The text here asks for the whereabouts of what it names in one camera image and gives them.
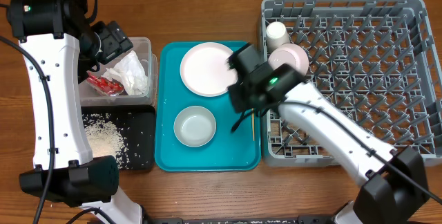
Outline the wooden chopstick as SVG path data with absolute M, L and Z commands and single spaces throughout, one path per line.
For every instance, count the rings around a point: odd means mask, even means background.
M 251 131 L 252 140 L 255 141 L 255 109 L 251 110 Z

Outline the white napkin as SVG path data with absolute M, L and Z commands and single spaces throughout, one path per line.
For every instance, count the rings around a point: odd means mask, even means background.
M 149 80 L 136 52 L 132 50 L 114 67 L 107 68 L 102 77 L 116 80 L 123 85 L 128 95 L 147 93 Z

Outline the red snack wrapper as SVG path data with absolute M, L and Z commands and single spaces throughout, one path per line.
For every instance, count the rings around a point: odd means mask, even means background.
M 119 82 L 114 82 L 105 77 L 98 77 L 88 72 L 87 83 L 98 93 L 104 96 L 117 96 L 124 92 L 124 87 Z

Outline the pink bowl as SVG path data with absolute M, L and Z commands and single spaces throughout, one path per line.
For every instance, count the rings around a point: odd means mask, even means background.
M 288 64 L 301 75 L 306 75 L 309 70 L 309 58 L 305 50 L 296 44 L 283 44 L 273 51 L 268 62 L 276 69 L 282 64 Z

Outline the grey bowl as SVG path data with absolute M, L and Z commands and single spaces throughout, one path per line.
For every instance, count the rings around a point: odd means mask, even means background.
M 174 121 L 175 137 L 187 147 L 201 147 L 216 133 L 216 120 L 203 106 L 189 106 L 180 111 Z

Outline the pale green cup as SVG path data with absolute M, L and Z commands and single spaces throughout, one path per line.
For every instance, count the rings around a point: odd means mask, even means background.
M 287 32 L 286 26 L 283 23 L 275 21 L 267 26 L 266 44 L 267 50 L 270 53 L 275 51 L 275 49 L 279 48 L 280 46 L 289 43 L 289 34 Z

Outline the white rice pile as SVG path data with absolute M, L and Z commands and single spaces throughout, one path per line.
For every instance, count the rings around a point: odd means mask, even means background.
M 139 169 L 144 166 L 135 163 L 140 154 L 132 154 L 129 147 L 129 134 L 133 128 L 129 126 L 131 113 L 83 113 L 82 119 L 86 137 L 94 157 L 112 156 L 119 169 Z

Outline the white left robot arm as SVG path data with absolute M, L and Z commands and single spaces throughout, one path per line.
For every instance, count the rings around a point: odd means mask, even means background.
M 115 22 L 96 19 L 88 0 L 10 0 L 7 45 L 25 59 L 35 121 L 33 168 L 19 177 L 39 202 L 62 202 L 104 223 L 149 223 L 119 187 L 112 156 L 94 157 L 81 114 L 79 84 L 132 48 Z

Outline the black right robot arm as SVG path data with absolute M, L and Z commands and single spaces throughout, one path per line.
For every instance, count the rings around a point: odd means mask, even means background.
M 247 43 L 228 58 L 238 81 L 228 87 L 234 111 L 245 119 L 268 110 L 307 132 L 359 186 L 329 223 L 406 223 L 429 199 L 421 154 L 398 151 L 338 110 L 305 76 L 288 64 L 273 68 Z

